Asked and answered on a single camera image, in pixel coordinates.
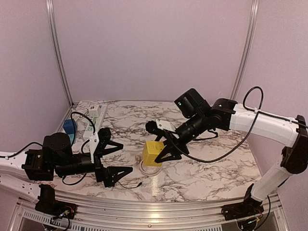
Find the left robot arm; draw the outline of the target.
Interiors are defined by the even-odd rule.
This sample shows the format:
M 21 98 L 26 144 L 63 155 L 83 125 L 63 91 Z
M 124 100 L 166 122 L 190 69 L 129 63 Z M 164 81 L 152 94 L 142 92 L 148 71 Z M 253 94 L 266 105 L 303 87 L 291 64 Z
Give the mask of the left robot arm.
M 93 173 L 97 183 L 112 188 L 131 173 L 131 167 L 105 167 L 101 161 L 104 155 L 123 149 L 123 145 L 110 140 L 110 135 L 95 132 L 86 141 L 89 152 L 74 154 L 67 134 L 54 133 L 44 138 L 39 149 L 26 145 L 15 153 L 0 153 L 0 184 L 2 187 L 27 199 L 37 202 L 39 187 L 34 181 L 53 181 L 55 176 L 65 179 L 68 176 Z

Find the black power adapter with cable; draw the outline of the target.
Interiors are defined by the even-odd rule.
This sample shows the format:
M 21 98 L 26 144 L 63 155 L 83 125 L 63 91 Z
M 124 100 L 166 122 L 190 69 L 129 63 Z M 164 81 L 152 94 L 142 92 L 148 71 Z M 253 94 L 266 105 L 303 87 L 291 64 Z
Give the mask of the black power adapter with cable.
M 125 189 L 136 189 L 136 188 L 142 186 L 142 182 L 138 183 L 138 185 L 136 185 L 136 186 L 127 186 L 127 185 L 123 185 L 123 184 L 120 183 L 120 182 L 118 182 L 118 184 L 119 184 L 121 187 L 125 188 Z

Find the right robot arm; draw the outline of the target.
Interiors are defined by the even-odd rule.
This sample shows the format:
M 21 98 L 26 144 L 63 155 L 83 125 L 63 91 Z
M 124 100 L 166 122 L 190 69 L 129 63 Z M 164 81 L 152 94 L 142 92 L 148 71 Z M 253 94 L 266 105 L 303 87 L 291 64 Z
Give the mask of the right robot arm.
M 236 130 L 246 132 L 247 136 L 255 134 L 277 141 L 284 145 L 282 160 L 270 170 L 245 195 L 239 203 L 238 211 L 248 216 L 272 191 L 282 185 L 289 177 L 304 172 L 308 167 L 308 131 L 305 118 L 283 117 L 266 113 L 258 108 L 249 108 L 244 103 L 220 98 L 213 105 L 191 88 L 174 103 L 187 119 L 175 128 L 163 120 L 146 123 L 146 130 L 164 137 L 164 148 L 155 159 L 156 163 L 180 160 L 182 155 L 192 159 L 187 144 L 196 140 L 207 130 Z

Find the long white power strip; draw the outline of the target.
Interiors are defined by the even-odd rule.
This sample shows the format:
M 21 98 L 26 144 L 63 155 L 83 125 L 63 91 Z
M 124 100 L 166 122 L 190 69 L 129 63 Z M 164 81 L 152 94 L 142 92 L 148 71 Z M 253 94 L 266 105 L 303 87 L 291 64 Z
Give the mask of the long white power strip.
M 95 117 L 90 117 L 88 115 L 88 117 L 91 119 L 91 121 L 93 122 L 93 124 L 95 126 L 95 131 L 98 131 L 100 129 L 100 127 L 103 123 L 103 120 L 105 118 L 106 112 L 107 112 L 107 105 L 103 105 L 103 104 L 99 104 L 99 105 L 101 106 L 101 113 L 100 113 L 99 117 L 95 118 Z M 86 131 L 86 129 L 85 129 L 84 134 L 83 134 L 83 139 L 88 139 L 92 134 L 93 134 L 93 132 Z

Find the yellow cube socket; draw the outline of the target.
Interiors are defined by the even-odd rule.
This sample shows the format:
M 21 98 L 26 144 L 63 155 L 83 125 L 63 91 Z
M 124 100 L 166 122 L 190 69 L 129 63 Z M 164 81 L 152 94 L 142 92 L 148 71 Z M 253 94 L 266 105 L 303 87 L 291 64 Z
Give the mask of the yellow cube socket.
M 161 163 L 156 163 L 155 159 L 164 149 L 161 141 L 147 141 L 142 151 L 143 164 L 147 167 L 161 167 Z

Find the pink round power strip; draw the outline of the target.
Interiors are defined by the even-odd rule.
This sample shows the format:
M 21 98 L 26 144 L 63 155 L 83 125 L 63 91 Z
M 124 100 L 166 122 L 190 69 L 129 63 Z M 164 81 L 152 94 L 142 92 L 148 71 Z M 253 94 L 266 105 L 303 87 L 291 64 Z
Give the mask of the pink round power strip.
M 135 157 L 136 159 L 136 162 L 137 162 L 137 166 L 140 170 L 140 172 L 145 175 L 145 176 L 148 176 L 148 177 L 153 177 L 153 176 L 156 176 L 158 175 L 161 170 L 162 170 L 162 166 L 159 166 L 159 167 L 154 167 L 154 166 L 146 166 L 144 164 L 144 161 L 143 161 L 143 158 L 141 155 L 137 155 Z

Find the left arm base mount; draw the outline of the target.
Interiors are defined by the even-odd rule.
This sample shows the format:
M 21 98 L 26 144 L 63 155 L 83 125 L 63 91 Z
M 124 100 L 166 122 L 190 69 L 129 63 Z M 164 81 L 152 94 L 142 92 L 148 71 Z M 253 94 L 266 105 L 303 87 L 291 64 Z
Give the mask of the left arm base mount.
M 35 210 L 49 214 L 57 218 L 66 217 L 73 219 L 76 214 L 77 205 L 69 202 L 55 199 L 55 190 L 50 185 L 39 185 L 40 194 L 38 202 L 35 204 Z

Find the blue cube socket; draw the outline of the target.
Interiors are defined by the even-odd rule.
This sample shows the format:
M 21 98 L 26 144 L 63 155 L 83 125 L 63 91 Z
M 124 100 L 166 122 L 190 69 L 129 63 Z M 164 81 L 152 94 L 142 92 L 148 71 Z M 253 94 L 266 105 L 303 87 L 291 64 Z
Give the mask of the blue cube socket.
M 66 134 L 69 134 L 69 135 L 74 134 L 77 129 L 75 120 L 74 119 L 65 120 L 63 123 L 63 129 Z

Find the teal power strip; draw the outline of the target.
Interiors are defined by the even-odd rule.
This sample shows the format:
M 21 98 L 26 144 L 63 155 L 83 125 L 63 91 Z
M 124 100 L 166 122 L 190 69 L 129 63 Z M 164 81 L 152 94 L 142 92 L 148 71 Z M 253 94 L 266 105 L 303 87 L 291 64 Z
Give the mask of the teal power strip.
M 70 139 L 71 145 L 73 145 L 73 144 L 75 143 L 75 141 L 76 141 L 76 136 L 75 136 L 75 134 L 68 134 L 68 137 L 69 137 L 69 139 Z

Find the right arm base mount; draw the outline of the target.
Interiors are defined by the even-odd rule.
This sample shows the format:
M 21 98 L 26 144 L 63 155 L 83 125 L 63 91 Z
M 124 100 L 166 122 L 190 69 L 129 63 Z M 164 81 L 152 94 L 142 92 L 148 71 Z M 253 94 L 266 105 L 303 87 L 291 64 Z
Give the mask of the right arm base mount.
M 221 213 L 226 221 L 245 218 L 264 212 L 262 202 L 252 198 L 251 191 L 253 186 L 254 184 L 251 184 L 248 187 L 242 202 L 224 205 L 221 207 Z

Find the white cube socket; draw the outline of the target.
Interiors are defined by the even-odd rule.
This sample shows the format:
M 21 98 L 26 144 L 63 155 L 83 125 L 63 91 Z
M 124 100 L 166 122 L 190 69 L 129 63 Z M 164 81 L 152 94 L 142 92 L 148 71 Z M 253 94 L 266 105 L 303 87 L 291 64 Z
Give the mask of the white cube socket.
M 101 106 L 100 105 L 94 105 L 91 106 L 88 110 L 89 116 L 90 117 L 99 117 L 100 113 L 101 113 Z

